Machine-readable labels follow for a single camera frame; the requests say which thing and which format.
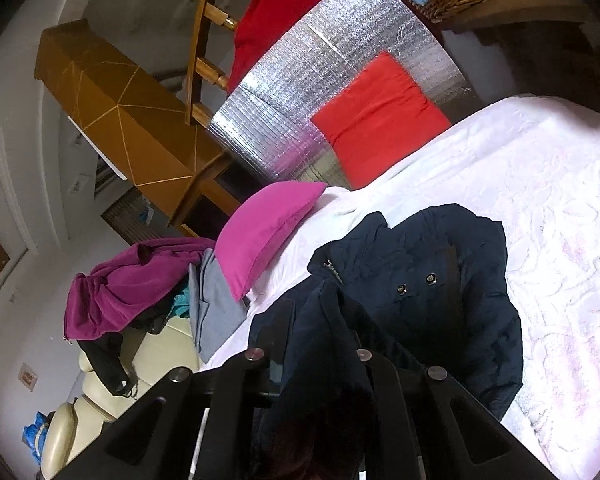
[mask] white bedsheet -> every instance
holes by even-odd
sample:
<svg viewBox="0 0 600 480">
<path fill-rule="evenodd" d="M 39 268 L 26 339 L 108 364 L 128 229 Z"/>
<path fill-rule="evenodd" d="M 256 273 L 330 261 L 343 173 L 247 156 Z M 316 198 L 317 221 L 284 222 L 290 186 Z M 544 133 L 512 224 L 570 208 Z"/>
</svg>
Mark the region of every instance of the white bedsheet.
<svg viewBox="0 0 600 480">
<path fill-rule="evenodd" d="M 394 226 L 453 202 L 501 221 L 507 237 L 524 386 L 503 423 L 558 478 L 589 480 L 600 468 L 600 115 L 562 100 L 500 101 L 364 189 L 327 189 L 205 368 L 244 350 L 253 316 L 308 275 L 316 248 L 366 214 L 379 210 Z"/>
</svg>

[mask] gray cloth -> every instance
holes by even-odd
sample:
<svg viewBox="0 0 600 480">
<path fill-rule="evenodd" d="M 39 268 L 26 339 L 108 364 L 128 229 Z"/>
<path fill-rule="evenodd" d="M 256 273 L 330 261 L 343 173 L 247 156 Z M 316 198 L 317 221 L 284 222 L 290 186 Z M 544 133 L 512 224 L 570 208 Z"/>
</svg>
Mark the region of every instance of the gray cloth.
<svg viewBox="0 0 600 480">
<path fill-rule="evenodd" d="M 200 268 L 189 266 L 189 319 L 200 358 L 206 363 L 247 317 L 236 302 L 213 249 L 205 250 Z"/>
</svg>

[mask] black cloth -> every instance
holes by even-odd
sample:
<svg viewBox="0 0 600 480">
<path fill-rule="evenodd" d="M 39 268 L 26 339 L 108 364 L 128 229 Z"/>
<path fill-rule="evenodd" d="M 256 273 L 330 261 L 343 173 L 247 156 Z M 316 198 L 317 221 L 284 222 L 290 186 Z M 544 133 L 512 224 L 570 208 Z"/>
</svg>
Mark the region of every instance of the black cloth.
<svg viewBox="0 0 600 480">
<path fill-rule="evenodd" d="M 143 310 L 131 320 L 128 326 L 149 334 L 159 334 L 169 320 L 173 297 L 178 285 L 158 303 Z M 80 348 L 87 354 L 100 382 L 115 397 L 127 396 L 136 384 L 129 377 L 120 363 L 123 335 L 121 332 L 107 332 L 93 341 L 77 341 Z"/>
<path fill-rule="evenodd" d="M 271 453 L 280 452 L 279 442 L 306 451 L 301 441 L 291 443 L 293 420 L 304 424 L 317 413 L 330 420 L 326 407 L 334 399 L 368 396 L 352 330 L 364 348 L 397 367 L 445 367 L 501 420 L 522 386 L 523 365 L 506 264 L 502 224 L 457 204 L 422 210 L 392 229 L 381 213 L 371 213 L 342 240 L 318 248 L 307 267 L 311 276 L 251 325 L 253 345 L 272 324 L 279 301 L 294 305 L 280 399 L 262 417 L 256 436 L 256 477 L 273 478 L 266 472 L 283 467 Z M 324 465 L 314 460 L 311 467 Z"/>
<path fill-rule="evenodd" d="M 124 396 L 131 391 L 133 381 L 120 364 L 120 332 L 107 332 L 93 341 L 78 340 L 78 345 L 87 354 L 93 371 L 111 395 Z"/>
</svg>

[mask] clothes pile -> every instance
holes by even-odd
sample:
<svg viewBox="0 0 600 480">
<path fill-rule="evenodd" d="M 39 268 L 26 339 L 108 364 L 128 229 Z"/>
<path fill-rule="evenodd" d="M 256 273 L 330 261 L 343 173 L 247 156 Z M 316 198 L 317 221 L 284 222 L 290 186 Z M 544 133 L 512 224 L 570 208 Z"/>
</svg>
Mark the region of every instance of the clothes pile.
<svg viewBox="0 0 600 480">
<path fill-rule="evenodd" d="M 206 238 L 160 238 L 132 245 L 78 274 L 64 312 L 64 337 L 75 339 L 106 389 L 128 396 L 135 381 L 120 362 L 127 327 L 157 335 L 173 316 L 189 317 L 206 361 L 246 317 L 234 301 Z"/>
<path fill-rule="evenodd" d="M 522 387 L 522 330 L 499 222 L 457 204 L 389 228 L 366 216 L 318 248 L 307 279 L 254 317 L 250 346 L 290 308 L 280 397 L 254 438 L 260 479 L 352 478 L 374 414 L 357 348 L 449 371 L 498 420 Z"/>
</svg>

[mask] red cushion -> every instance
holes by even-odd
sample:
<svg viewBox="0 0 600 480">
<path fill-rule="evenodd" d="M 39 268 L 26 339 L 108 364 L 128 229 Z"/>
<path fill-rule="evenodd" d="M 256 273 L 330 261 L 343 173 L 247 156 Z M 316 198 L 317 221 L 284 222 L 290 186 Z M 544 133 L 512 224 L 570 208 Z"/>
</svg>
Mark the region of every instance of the red cushion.
<svg viewBox="0 0 600 480">
<path fill-rule="evenodd" d="M 311 120 L 338 155 L 353 189 L 366 186 L 451 126 L 387 52 Z"/>
<path fill-rule="evenodd" d="M 233 92 L 282 35 L 320 0 L 251 0 L 235 31 L 235 57 L 227 91 Z"/>
</svg>

